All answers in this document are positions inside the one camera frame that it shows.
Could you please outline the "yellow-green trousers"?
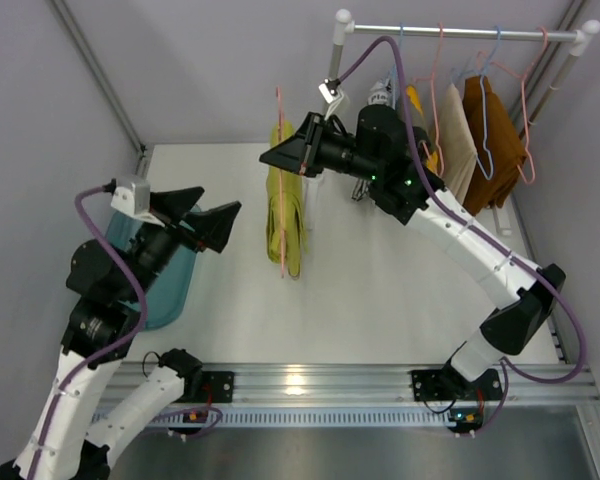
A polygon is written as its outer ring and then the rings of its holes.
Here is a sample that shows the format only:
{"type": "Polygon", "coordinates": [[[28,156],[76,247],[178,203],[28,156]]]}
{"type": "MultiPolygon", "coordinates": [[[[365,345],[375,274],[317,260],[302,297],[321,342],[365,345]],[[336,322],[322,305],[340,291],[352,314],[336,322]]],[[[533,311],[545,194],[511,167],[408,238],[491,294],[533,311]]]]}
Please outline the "yellow-green trousers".
{"type": "Polygon", "coordinates": [[[308,231],[305,226],[303,181],[300,176],[270,166],[266,178],[267,215],[265,246],[269,260],[280,264],[280,231],[278,173],[283,172],[284,215],[286,232],[285,267],[292,279],[299,279],[303,255],[308,252],[308,231]]]}

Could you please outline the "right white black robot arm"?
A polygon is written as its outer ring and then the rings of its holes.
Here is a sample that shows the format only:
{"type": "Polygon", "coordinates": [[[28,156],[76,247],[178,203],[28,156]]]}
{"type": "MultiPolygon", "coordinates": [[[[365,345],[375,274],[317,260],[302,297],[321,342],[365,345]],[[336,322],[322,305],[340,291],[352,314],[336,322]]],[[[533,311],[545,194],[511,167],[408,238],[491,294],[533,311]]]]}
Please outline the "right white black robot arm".
{"type": "Polygon", "coordinates": [[[566,275],[555,264],[541,268],[517,257],[464,212],[420,162],[419,132],[384,105],[364,107],[353,134],[336,116],[310,112],[289,139],[259,160],[307,178],[332,170],[369,181],[377,207],[426,236],[481,286],[493,312],[434,377],[452,398],[461,399],[495,363],[525,349],[552,313],[566,275]]]}

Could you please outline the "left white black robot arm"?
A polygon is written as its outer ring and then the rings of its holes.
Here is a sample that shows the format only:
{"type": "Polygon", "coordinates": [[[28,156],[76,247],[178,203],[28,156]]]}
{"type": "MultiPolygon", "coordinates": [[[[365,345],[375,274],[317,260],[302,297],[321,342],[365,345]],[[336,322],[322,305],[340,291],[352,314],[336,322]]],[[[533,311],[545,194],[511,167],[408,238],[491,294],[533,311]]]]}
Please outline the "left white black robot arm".
{"type": "Polygon", "coordinates": [[[147,294],[175,253],[221,253],[240,212],[238,201],[195,210],[201,187],[153,192],[141,180],[113,180],[75,197],[92,234],[71,259],[66,280],[79,299],[61,340],[57,369],[24,449],[0,465],[0,479],[106,479],[126,448],[170,404],[197,394],[203,364],[184,349],[159,357],[149,377],[104,419],[92,419],[149,314],[147,294]],[[114,247],[83,202],[108,194],[111,206],[141,221],[128,249],[114,247]]]}

